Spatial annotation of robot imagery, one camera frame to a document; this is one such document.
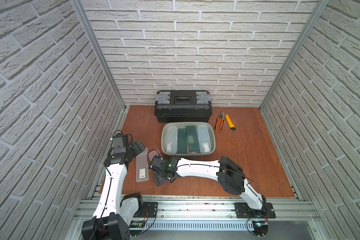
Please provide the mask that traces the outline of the pink pencil case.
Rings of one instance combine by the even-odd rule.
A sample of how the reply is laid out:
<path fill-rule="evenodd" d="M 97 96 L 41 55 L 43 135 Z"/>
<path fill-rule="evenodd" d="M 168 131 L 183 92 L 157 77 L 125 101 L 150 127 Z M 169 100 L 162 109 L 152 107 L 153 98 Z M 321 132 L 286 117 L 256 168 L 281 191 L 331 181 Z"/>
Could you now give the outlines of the pink pencil case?
<path fill-rule="evenodd" d="M 149 165 L 151 164 L 151 162 L 154 158 L 159 158 L 159 159 L 162 158 L 161 152 L 159 150 L 151 150 L 148 152 L 147 161 L 148 161 Z"/>

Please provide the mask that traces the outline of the clear rectangular case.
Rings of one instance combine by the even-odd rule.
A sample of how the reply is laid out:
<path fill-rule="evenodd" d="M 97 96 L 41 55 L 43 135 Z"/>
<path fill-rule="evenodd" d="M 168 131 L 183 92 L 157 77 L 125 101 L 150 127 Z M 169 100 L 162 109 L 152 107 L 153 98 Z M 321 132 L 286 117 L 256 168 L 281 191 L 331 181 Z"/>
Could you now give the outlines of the clear rectangular case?
<path fill-rule="evenodd" d="M 149 164 L 147 160 L 148 149 L 145 148 L 136 157 L 136 182 L 145 182 L 149 180 Z"/>

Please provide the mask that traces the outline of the dark green case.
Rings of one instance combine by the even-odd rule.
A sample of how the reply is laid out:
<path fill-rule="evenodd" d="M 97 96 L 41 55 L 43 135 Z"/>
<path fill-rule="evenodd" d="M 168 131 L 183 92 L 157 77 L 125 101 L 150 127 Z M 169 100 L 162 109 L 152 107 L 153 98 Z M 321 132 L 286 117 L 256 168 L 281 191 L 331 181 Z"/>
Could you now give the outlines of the dark green case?
<path fill-rule="evenodd" d="M 186 129 L 178 129 L 177 154 L 187 154 L 187 133 Z"/>
<path fill-rule="evenodd" d="M 189 152 L 199 152 L 200 143 L 197 128 L 194 125 L 186 126 L 186 136 Z"/>

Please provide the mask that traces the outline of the clear pencil case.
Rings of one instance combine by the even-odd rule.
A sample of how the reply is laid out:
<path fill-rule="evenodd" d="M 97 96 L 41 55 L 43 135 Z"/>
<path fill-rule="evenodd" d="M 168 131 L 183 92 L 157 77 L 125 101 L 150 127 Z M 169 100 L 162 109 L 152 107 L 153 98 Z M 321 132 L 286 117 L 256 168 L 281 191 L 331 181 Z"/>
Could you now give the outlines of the clear pencil case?
<path fill-rule="evenodd" d="M 198 126 L 198 140 L 200 145 L 200 153 L 210 153 L 212 150 L 209 129 L 207 126 Z"/>
<path fill-rule="evenodd" d="M 167 130 L 166 151 L 169 154 L 176 154 L 178 150 L 178 128 L 169 127 Z"/>

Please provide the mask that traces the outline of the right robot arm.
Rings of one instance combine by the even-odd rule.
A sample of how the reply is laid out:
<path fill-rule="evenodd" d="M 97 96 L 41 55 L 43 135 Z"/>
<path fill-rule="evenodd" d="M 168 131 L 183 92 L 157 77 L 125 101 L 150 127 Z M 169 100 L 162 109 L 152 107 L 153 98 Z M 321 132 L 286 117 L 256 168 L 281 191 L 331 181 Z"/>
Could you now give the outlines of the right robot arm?
<path fill-rule="evenodd" d="M 254 215 L 265 217 L 268 214 L 266 198 L 251 186 L 252 181 L 245 176 L 243 169 L 228 157 L 206 162 L 178 157 L 166 161 L 155 156 L 149 169 L 155 172 L 154 181 L 158 187 L 182 177 L 211 179 L 219 182 L 225 192 L 241 197 Z"/>

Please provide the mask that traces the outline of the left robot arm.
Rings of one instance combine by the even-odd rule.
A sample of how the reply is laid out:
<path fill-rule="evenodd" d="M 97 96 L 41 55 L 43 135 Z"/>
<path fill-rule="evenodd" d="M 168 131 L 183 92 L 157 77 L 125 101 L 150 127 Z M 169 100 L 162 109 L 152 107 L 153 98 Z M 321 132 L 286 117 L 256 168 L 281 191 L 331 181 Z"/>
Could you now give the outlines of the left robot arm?
<path fill-rule="evenodd" d="M 139 193 L 121 198 L 129 163 L 145 150 L 141 141 L 112 147 L 104 162 L 106 179 L 101 199 L 91 220 L 82 226 L 85 240 L 128 240 L 130 223 L 135 213 L 143 208 Z"/>

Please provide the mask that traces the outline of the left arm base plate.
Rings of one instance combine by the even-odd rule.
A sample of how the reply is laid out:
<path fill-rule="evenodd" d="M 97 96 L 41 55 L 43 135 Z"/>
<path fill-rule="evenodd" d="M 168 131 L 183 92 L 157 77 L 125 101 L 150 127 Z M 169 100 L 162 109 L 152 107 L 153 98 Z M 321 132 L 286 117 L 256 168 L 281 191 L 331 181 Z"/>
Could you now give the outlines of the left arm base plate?
<path fill-rule="evenodd" d="M 142 207 L 134 214 L 134 218 L 155 218 L 157 216 L 158 202 L 144 202 Z"/>

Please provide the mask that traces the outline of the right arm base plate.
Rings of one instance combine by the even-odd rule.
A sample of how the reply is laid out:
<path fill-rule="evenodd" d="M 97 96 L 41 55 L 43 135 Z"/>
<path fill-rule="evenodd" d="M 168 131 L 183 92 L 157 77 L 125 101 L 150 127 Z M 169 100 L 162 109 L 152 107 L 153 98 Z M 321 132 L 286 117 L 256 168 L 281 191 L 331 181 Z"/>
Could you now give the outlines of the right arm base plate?
<path fill-rule="evenodd" d="M 236 216 L 238 219 L 261 218 L 268 216 L 269 219 L 275 219 L 276 213 L 271 203 L 266 203 L 265 208 L 261 210 L 251 209 L 247 203 L 234 203 Z"/>

